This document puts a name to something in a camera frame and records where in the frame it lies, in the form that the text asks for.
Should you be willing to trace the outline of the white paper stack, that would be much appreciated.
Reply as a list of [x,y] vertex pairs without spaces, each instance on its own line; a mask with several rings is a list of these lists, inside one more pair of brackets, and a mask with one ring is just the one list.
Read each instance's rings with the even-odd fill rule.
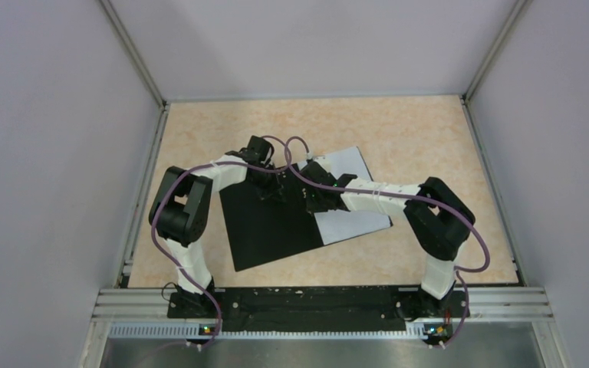
[[[372,179],[367,164],[357,146],[326,153],[335,178],[341,174],[355,174],[360,179]],[[318,227],[323,245],[331,245],[348,239],[390,228],[393,223],[388,215],[375,212],[346,212],[329,210],[309,212]]]

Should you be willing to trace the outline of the black file folder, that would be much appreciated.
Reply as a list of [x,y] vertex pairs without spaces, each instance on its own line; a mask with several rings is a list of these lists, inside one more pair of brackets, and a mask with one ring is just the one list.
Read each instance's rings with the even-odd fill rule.
[[280,173],[283,202],[261,200],[258,191],[246,182],[219,193],[236,271],[326,246],[305,209],[303,182],[298,175],[305,166],[295,165],[293,170]]

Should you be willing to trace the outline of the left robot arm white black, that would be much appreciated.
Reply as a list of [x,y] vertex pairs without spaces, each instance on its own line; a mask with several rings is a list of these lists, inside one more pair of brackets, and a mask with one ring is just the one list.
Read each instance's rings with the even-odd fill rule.
[[248,145],[225,153],[218,159],[181,169],[168,168],[149,213],[154,245],[171,260],[178,272],[176,289],[186,298],[186,307],[205,317],[215,307],[210,292],[213,278],[206,266],[200,238],[209,217],[212,194],[230,186],[248,183],[261,200],[285,200],[279,175],[272,163],[274,136],[252,136]]

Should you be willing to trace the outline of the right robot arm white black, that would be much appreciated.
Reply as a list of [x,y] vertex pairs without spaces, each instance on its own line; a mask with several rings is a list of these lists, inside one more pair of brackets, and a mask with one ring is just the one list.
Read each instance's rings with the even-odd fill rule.
[[336,177],[315,161],[298,175],[309,212],[403,215],[426,253],[420,308],[425,314],[439,316],[449,307],[449,293],[456,282],[456,259],[471,234],[475,215],[447,184],[432,176],[418,185],[374,182],[355,174]]

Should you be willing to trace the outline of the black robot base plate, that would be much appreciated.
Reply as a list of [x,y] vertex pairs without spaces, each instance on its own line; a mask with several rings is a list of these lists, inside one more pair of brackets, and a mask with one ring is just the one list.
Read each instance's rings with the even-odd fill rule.
[[404,330],[423,318],[457,321],[470,314],[463,291],[437,301],[419,287],[228,287],[190,303],[177,290],[165,299],[171,319],[222,318],[224,332],[380,332]]

